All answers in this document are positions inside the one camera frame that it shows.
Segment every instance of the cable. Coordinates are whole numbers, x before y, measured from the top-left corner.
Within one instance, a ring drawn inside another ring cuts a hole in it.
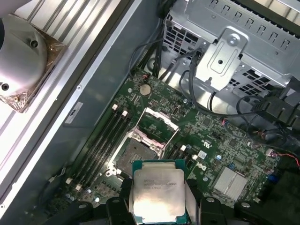
[[[245,96],[245,97],[240,98],[240,99],[238,100],[238,102],[236,103],[236,112],[237,112],[238,114],[242,114],[241,111],[240,111],[240,103],[241,103],[242,101],[246,100],[247,98],[256,98],[256,99],[259,99],[259,100],[262,99],[262,97],[260,97],[260,96],[255,96],[255,95],[250,95],[250,96]],[[245,121],[246,125],[248,125],[249,122],[248,122],[248,120],[246,119],[246,117],[242,116],[241,118]]]
[[[194,91],[194,85],[193,85],[193,79],[194,79],[194,74],[196,71],[196,67],[197,67],[197,61],[198,61],[198,56],[194,55],[192,57],[192,61],[190,63],[190,72],[189,72],[189,78],[188,78],[188,89],[189,89],[189,93],[190,96],[192,98],[192,102],[195,105],[195,108],[206,115],[210,115],[210,116],[215,116],[215,117],[225,117],[225,118],[231,118],[231,117],[242,117],[245,115],[255,115],[255,112],[248,112],[248,113],[241,113],[241,114],[220,114],[220,113],[215,113],[215,112],[211,112],[208,109],[206,109],[204,106],[198,104],[197,99],[195,97],[195,91]]]
[[[140,48],[143,48],[143,47],[145,47],[145,46],[148,46],[148,45],[151,45],[151,44],[160,42],[160,41],[162,41],[162,40],[164,40],[164,39],[163,39],[163,38],[159,38],[159,39],[157,39],[157,40],[150,41],[150,42],[147,42],[147,43],[145,43],[145,44],[139,45],[139,46],[137,46],[137,47],[135,48],[135,50],[133,51],[133,53],[132,53],[132,55],[131,55],[131,57],[130,57],[130,59],[129,59],[129,63],[128,63],[128,75],[129,75],[129,77],[131,77],[132,79],[140,78],[139,76],[134,76],[134,75],[131,73],[131,71],[132,71],[132,69],[133,69],[133,67],[134,67],[134,66],[132,66],[132,61],[133,61],[133,58],[134,58],[136,52],[137,52]]]
[[[210,100],[209,100],[209,110],[211,110],[211,111],[212,111],[212,100],[214,99],[214,97],[215,97],[216,94],[217,94],[217,93],[214,91],[214,92],[211,94],[211,96],[210,96]]]
[[[183,73],[181,74],[181,77],[179,79],[179,88],[181,90],[181,93],[183,94],[183,96],[189,101],[192,102],[191,98],[184,92],[183,87],[182,87],[182,80],[184,78],[184,76],[186,75],[186,73],[188,73],[189,70],[185,70],[183,71]]]
[[[295,157],[294,155],[291,155],[291,154],[288,154],[288,153],[276,153],[276,155],[278,156],[289,156],[289,157],[292,157],[295,159],[296,163],[297,163],[297,166],[300,167],[300,163],[299,163],[299,159],[297,157]]]
[[[171,72],[172,68],[179,62],[179,60],[183,59],[183,58],[187,58],[187,57],[191,57],[193,56],[196,52],[201,51],[201,48],[197,48],[191,52],[188,52],[186,54],[180,55],[178,57],[176,57],[175,59],[172,60],[171,64],[168,66],[167,70],[160,76],[160,80],[163,80],[168,73]]]
[[[158,38],[164,37],[164,22],[161,21],[160,30],[158,34]],[[157,42],[157,48],[155,52],[155,59],[153,63],[153,71],[152,75],[156,78],[158,78],[160,67],[161,67],[161,57],[162,57],[162,51],[163,51],[163,40]]]

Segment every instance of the dimm slot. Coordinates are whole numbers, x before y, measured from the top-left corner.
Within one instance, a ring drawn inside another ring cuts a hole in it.
[[[93,161],[90,164],[90,167],[88,168],[87,172],[85,173],[84,177],[82,177],[80,183],[85,182],[89,178],[89,174],[91,171],[93,171],[94,167],[97,165],[98,161],[101,159],[101,156],[103,154],[103,147],[106,147],[106,145],[111,141],[111,136],[115,134],[115,130],[119,129],[120,123],[124,121],[123,117],[119,117],[117,121],[115,122],[114,126],[106,133],[105,139],[103,139],[101,145],[99,146],[99,154],[95,158],[93,158]]]
[[[101,130],[101,132],[100,132],[101,134],[99,135],[100,138],[97,141],[97,145],[94,148],[91,157],[86,160],[86,164],[84,165],[84,167],[81,169],[81,171],[79,173],[77,173],[77,176],[75,178],[76,182],[79,182],[79,180],[82,180],[82,176],[84,176],[86,174],[87,169],[89,168],[90,164],[96,157],[96,155],[98,153],[98,149],[102,145],[103,140],[106,139],[106,136],[108,135],[109,130],[111,129],[112,125],[115,124],[116,120],[119,119],[120,117],[121,117],[120,112],[114,113],[113,118],[109,121],[109,123],[106,123],[106,126]]]
[[[101,170],[101,168],[105,165],[105,162],[108,160],[110,154],[115,149],[116,144],[119,142],[120,137],[123,137],[125,135],[126,131],[128,130],[129,122],[130,122],[130,119],[126,118],[125,123],[123,123],[120,126],[120,129],[118,130],[115,137],[113,138],[113,140],[111,142],[111,145],[107,147],[108,149],[107,149],[107,151],[105,151],[105,154],[103,156],[103,160],[101,160],[100,164],[96,167],[96,169],[92,173],[90,179],[87,181],[87,186],[88,187],[91,185],[91,183],[93,182],[93,180],[95,179],[97,174],[99,174],[99,171]]]
[[[104,124],[104,128],[109,126],[109,123],[111,122],[112,118],[113,118],[114,113],[111,113],[109,115],[109,118],[107,119],[106,123]],[[78,165],[78,170],[80,170],[86,163],[87,161],[93,157],[93,154],[95,152],[95,149],[97,148],[97,145],[99,144],[99,142],[101,141],[101,136],[103,135],[104,129],[101,130],[101,132],[97,135],[97,137],[93,140],[93,143],[91,145],[91,148],[88,150],[88,152],[84,155],[83,159],[81,160],[81,162]],[[75,171],[75,173],[73,174],[73,177],[76,176],[76,173],[79,173],[79,171]]]

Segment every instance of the black cable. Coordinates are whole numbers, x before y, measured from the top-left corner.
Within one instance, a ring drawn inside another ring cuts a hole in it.
[[[238,102],[236,103],[236,111],[237,111],[238,114],[242,114],[241,111],[240,111],[240,103],[241,103],[242,101],[246,100],[247,98],[256,98],[256,99],[259,99],[259,100],[262,99],[262,97],[260,97],[260,96],[255,96],[255,95],[244,96],[244,97],[240,98],[240,99],[238,100]],[[248,122],[248,120],[246,119],[246,117],[242,116],[241,118],[245,121],[246,125],[249,124],[249,122]]]
[[[134,59],[134,56],[135,56],[135,54],[136,54],[136,52],[140,49],[140,48],[143,48],[143,47],[145,47],[145,46],[148,46],[148,45],[151,45],[151,44],[154,44],[154,43],[157,43],[157,42],[160,42],[160,41],[162,41],[162,40],[164,40],[163,38],[159,38],[159,39],[157,39],[157,40],[154,40],[154,41],[150,41],[150,42],[147,42],[147,43],[145,43],[145,44],[142,44],[142,45],[139,45],[139,46],[137,46],[136,48],[135,48],[135,50],[133,51],[133,53],[132,53],[132,55],[131,55],[131,57],[130,57],[130,59],[129,59],[129,63],[128,63],[128,75],[131,77],[131,78],[139,78],[138,76],[134,76],[132,73],[131,73],[131,71],[132,71],[132,69],[133,69],[133,65],[132,65],[132,61],[133,61],[133,59]]]
[[[191,52],[188,52],[186,54],[183,54],[183,55],[180,55],[178,57],[176,57],[175,59],[172,60],[171,64],[168,66],[167,70],[160,76],[160,80],[163,80],[167,75],[168,73],[171,72],[172,68],[179,62],[179,60],[183,59],[183,58],[187,58],[187,57],[190,57],[190,56],[193,56],[195,53],[199,52],[200,53],[201,51],[201,48],[197,48]]]
[[[194,75],[196,72],[196,67],[197,67],[197,62],[198,62],[198,56],[194,56],[192,57],[192,61],[190,63],[190,72],[189,72],[189,79],[188,79],[188,89],[189,89],[189,93],[190,96],[192,98],[192,101],[195,105],[195,108],[205,114],[205,115],[210,115],[210,116],[215,116],[215,117],[225,117],[225,118],[231,118],[231,117],[241,117],[241,116],[245,116],[245,115],[255,115],[255,112],[248,112],[248,113],[242,113],[242,114],[220,114],[220,113],[215,113],[215,112],[211,112],[208,109],[206,109],[204,106],[198,104],[196,97],[195,97],[195,91],[194,91],[194,85],[193,85],[193,79],[194,79]]]
[[[158,38],[163,38],[164,37],[164,23],[163,21],[161,22],[160,25],[160,30],[158,34]],[[157,42],[157,48],[155,52],[155,59],[153,63],[153,71],[152,75],[156,78],[158,78],[160,67],[161,67],[161,57],[162,57],[162,51],[163,51],[163,40]]]
[[[291,153],[293,155],[295,155],[295,153],[291,152],[291,151],[288,151],[286,149],[283,149],[281,148],[281,146],[276,146],[276,145],[272,145],[272,144],[269,144],[267,143],[266,141],[264,140],[261,140],[261,138],[259,137],[255,137],[252,133],[251,133],[251,125],[252,123],[254,122],[254,120],[257,118],[258,116],[255,116],[252,118],[252,120],[249,122],[248,126],[247,126],[247,129],[246,129],[246,133],[248,134],[248,136],[251,138],[252,141],[254,142],[257,142],[261,145],[264,145],[266,147],[270,147],[270,148],[274,148],[274,149],[277,149],[277,150],[280,150],[280,151],[283,151],[283,152],[288,152],[288,153]]]
[[[210,96],[209,110],[212,111],[212,101],[217,93],[214,91]]]
[[[186,73],[188,73],[189,70],[185,70],[183,71],[183,73],[181,74],[181,77],[179,79],[179,88],[181,90],[181,93],[183,94],[183,96],[189,101],[192,102],[191,98],[184,92],[183,87],[182,87],[182,80],[184,78],[184,76],[186,75]]]

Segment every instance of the label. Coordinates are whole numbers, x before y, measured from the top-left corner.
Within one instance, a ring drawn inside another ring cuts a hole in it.
[[[205,153],[204,151],[200,151],[198,156],[201,158],[201,159],[205,159],[205,157],[207,156],[207,153]]]
[[[83,105],[82,102],[77,102],[77,104],[75,105],[74,109],[71,111],[70,115],[66,119],[65,123],[71,124],[73,122],[73,120],[75,119],[75,117],[78,114],[79,110],[81,109],[82,105]]]

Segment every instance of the black plastic cover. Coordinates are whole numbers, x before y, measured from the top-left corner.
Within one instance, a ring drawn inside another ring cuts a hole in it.
[[[270,122],[282,122],[287,127],[300,130],[300,105],[290,105],[277,96],[267,96],[255,104],[252,111]]]
[[[0,18],[0,50],[4,42],[4,25],[2,19]]]

